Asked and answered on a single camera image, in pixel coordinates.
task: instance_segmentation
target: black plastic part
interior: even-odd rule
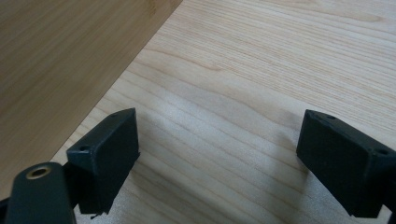
[[[385,198],[384,198],[384,205],[392,211],[393,213],[396,212],[396,170],[392,171],[392,177],[388,179],[388,182],[385,186]]]
[[[80,191],[72,201],[78,202],[82,214],[109,212],[139,157],[138,149],[132,108],[108,116],[67,150],[68,168],[81,174],[75,176],[79,183],[68,187],[71,194]]]
[[[8,208],[9,198],[6,198],[0,201],[0,224],[5,223],[6,221],[6,212]]]
[[[62,166],[45,162],[19,173],[14,180],[6,218],[7,224],[76,223]]]
[[[392,215],[390,216],[388,224],[396,224],[396,215],[395,215],[395,213],[392,213]]]
[[[396,152],[333,116],[307,110],[297,156],[354,217],[377,217]]]

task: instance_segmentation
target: screw hole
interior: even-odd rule
[[[88,149],[90,149],[90,146],[88,146],[88,145],[82,146],[82,147],[79,148],[80,151],[86,151]]]
[[[379,153],[379,154],[382,154],[382,155],[388,155],[388,154],[389,154],[389,152],[388,152],[387,150],[382,149],[382,148],[376,149],[375,151],[376,151],[377,153]]]
[[[50,167],[48,166],[41,166],[37,167],[34,170],[30,171],[26,178],[28,179],[38,179],[50,173]]]

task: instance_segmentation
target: vertical wooden board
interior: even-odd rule
[[[53,156],[180,2],[0,2],[0,198]]]

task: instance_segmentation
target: wooden surface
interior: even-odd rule
[[[297,160],[306,109],[396,148],[394,1],[185,0],[54,157],[135,107],[141,157],[78,223],[387,223],[349,217]]]
[[[53,157],[180,1],[0,1],[0,199]]]

